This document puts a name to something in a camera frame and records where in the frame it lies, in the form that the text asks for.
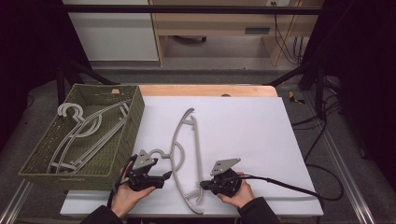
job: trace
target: floor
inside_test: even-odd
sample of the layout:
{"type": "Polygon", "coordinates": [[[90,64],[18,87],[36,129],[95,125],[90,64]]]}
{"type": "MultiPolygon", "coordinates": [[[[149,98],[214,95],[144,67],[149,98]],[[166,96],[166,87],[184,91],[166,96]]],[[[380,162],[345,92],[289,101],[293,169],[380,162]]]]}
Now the floor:
{"type": "MultiPolygon", "coordinates": [[[[264,45],[259,37],[209,37],[205,43],[197,40],[171,38],[166,52],[163,67],[152,63],[136,66],[135,63],[96,63],[96,71],[104,77],[121,83],[213,83],[213,84],[262,84],[286,74],[295,67],[285,60],[278,67],[273,67],[268,55],[263,50],[264,45]]],[[[277,88],[283,98],[290,117],[290,123],[295,123],[314,116],[309,102],[314,94],[312,91],[298,91],[298,77],[289,80],[277,88]],[[290,100],[290,91],[295,99],[290,100]]],[[[9,139],[0,154],[0,180],[3,183],[0,192],[0,211],[7,208],[15,190],[21,183],[17,176],[31,150],[48,128],[57,108],[56,85],[52,81],[30,92],[31,105],[25,110],[20,124],[9,139]]],[[[325,91],[328,104],[336,103],[333,92],[325,91]]],[[[375,223],[396,223],[396,195],[386,179],[381,175],[373,161],[365,160],[359,152],[359,145],[353,137],[342,108],[333,107],[328,116],[326,131],[336,146],[337,151],[346,163],[348,171],[370,210],[375,223]]],[[[321,121],[313,119],[305,125],[294,127],[296,139],[306,155],[317,139],[321,121]]],[[[322,136],[314,147],[308,162],[320,164],[336,172],[336,165],[330,156],[329,136],[322,136]]],[[[333,177],[315,168],[308,169],[315,188],[322,194],[335,197],[339,186],[333,177]]],[[[64,192],[47,191],[33,186],[18,215],[18,223],[65,223],[77,222],[74,218],[62,217],[59,211],[64,200],[64,192]]],[[[340,201],[326,202],[324,217],[321,223],[374,223],[370,220],[359,220],[352,206],[353,197],[345,194],[340,201]]],[[[315,223],[310,219],[285,219],[289,223],[315,223]]]]}

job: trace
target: cabinet door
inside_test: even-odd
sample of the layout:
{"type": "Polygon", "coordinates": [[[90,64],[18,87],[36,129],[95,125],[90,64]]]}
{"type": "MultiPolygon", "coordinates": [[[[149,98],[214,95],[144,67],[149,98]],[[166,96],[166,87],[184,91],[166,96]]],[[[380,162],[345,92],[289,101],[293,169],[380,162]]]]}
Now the cabinet door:
{"type": "MultiPolygon", "coordinates": [[[[64,4],[147,5],[147,0],[64,0],[64,4]]],[[[90,61],[158,61],[148,13],[69,13],[90,61]]]]}

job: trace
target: white table surface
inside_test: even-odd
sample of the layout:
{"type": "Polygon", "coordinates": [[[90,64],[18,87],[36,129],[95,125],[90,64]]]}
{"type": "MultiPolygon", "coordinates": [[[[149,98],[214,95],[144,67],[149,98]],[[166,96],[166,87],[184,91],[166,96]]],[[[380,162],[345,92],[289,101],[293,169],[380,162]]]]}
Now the white table surface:
{"type": "MultiPolygon", "coordinates": [[[[134,153],[159,148],[170,152],[175,129],[191,107],[198,121],[203,178],[211,179],[216,161],[240,158],[233,169],[247,175],[258,175],[314,190],[304,165],[289,117],[279,97],[166,97],[146,96],[145,112],[134,147],[134,153]]],[[[186,159],[177,172],[183,190],[196,188],[197,166],[191,126],[183,125],[177,141],[186,150],[186,159]]],[[[171,171],[169,160],[160,159],[150,175],[171,171]]],[[[322,216],[318,199],[301,192],[284,189],[262,180],[247,181],[256,196],[263,196],[278,216],[322,216]]],[[[70,190],[62,215],[86,216],[106,204],[108,191],[70,190]]],[[[205,216],[237,217],[235,208],[222,203],[211,191],[205,191],[194,207],[205,216]]],[[[137,217],[198,217],[184,203],[171,177],[162,189],[156,189],[130,213],[137,217]]]]}

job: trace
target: sleeve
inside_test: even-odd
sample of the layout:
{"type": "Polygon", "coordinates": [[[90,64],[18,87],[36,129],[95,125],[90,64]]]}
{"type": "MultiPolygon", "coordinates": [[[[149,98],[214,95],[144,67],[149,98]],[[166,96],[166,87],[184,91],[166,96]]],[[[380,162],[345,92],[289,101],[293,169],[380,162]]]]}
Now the sleeve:
{"type": "Polygon", "coordinates": [[[263,197],[253,199],[238,209],[239,215],[247,224],[277,224],[280,223],[274,211],[263,197]]]}
{"type": "Polygon", "coordinates": [[[108,207],[101,205],[87,217],[85,217],[80,224],[122,224],[122,220],[116,216],[108,207]]]}

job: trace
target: basket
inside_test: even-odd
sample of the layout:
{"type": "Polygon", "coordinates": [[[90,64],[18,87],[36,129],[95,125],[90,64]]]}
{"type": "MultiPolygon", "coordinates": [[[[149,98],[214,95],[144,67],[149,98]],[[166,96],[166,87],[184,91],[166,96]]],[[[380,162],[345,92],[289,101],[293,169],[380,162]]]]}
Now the basket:
{"type": "MultiPolygon", "coordinates": [[[[76,127],[73,111],[67,116],[56,116],[44,136],[22,166],[19,176],[46,189],[89,189],[110,190],[118,179],[120,169],[132,155],[140,121],[144,111],[144,101],[138,86],[103,86],[76,84],[65,102],[78,104],[83,109],[83,118],[98,110],[119,102],[130,100],[129,111],[123,126],[101,147],[101,149],[75,174],[48,174],[52,155],[64,138],[76,127]]],[[[96,132],[76,138],[64,156],[64,162],[79,158],[104,134],[114,127],[124,116],[117,108],[109,109],[102,115],[102,123],[96,132]]]]}

